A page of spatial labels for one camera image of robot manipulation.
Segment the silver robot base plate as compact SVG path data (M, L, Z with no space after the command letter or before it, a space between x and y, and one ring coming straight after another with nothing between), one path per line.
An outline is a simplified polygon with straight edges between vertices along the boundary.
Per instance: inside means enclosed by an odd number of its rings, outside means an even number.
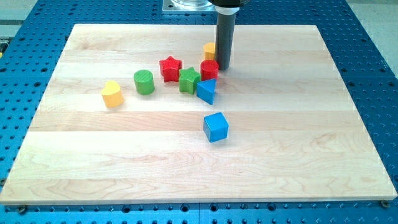
M214 11L215 6L208 0L163 0L163 12Z

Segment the black robot arm end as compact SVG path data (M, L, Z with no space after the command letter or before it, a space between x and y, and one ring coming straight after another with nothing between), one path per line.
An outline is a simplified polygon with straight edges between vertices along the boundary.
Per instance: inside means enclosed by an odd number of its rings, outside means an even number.
M243 7L251 0L208 0L208 1L218 7L233 8L233 7Z

